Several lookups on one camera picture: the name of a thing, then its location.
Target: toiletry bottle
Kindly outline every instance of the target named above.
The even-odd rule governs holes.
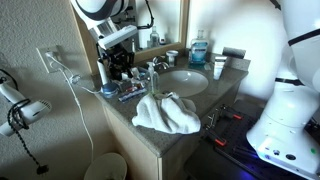
[[[153,62],[147,62],[149,65],[146,79],[149,80],[147,90],[153,94],[159,91],[159,74],[153,68]]]
[[[150,47],[159,46],[159,34],[157,33],[157,27],[152,27],[152,33],[150,34]]]
[[[208,40],[203,38],[203,30],[198,30],[198,37],[191,41],[190,64],[205,64],[208,44]]]

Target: vanity countertop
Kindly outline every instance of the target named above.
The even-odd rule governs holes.
[[[174,68],[187,68],[200,71],[208,80],[208,87],[199,94],[189,96],[197,108],[196,114],[201,119],[216,105],[221,98],[236,84],[248,74],[248,71],[239,70],[231,67],[225,67],[220,80],[213,80],[213,70],[205,70],[203,67],[190,67],[186,57],[178,59],[177,66]],[[157,157],[162,157],[182,136],[192,136],[194,134],[167,134],[154,129],[142,126],[133,126],[131,120],[137,115],[136,106],[140,99],[146,94],[135,97],[126,103],[118,100],[118,96],[113,98],[104,98],[103,95],[96,94],[96,97],[102,102],[102,105],[109,109],[128,129],[137,136]]]

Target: faucet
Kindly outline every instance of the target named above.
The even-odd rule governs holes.
[[[154,69],[155,70],[168,69],[169,65],[166,62],[159,62],[159,58],[163,59],[160,56],[156,56],[152,59]]]

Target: bathroom vanity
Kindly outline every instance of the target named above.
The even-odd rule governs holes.
[[[195,103],[199,119],[204,119],[210,110],[221,104],[232,105],[241,80],[248,74],[246,70],[225,67],[220,80],[213,80],[213,70],[189,67],[187,57],[179,57],[174,68],[197,71],[209,81],[205,90],[187,97]],[[137,115],[136,106],[144,95],[126,103],[120,102],[118,96],[106,99],[102,94],[96,95],[104,107],[117,150],[128,164],[127,177],[137,180],[185,179],[184,164],[197,148],[201,133],[167,134],[133,126],[131,119]]]

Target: cabinet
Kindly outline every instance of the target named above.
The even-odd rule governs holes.
[[[234,85],[219,102],[232,105],[239,84]],[[128,165],[127,179],[133,180],[176,180],[186,179],[183,170],[188,157],[198,147],[199,133],[183,135],[167,153],[157,157],[124,125],[109,109],[104,108],[107,121],[115,139],[119,153]]]

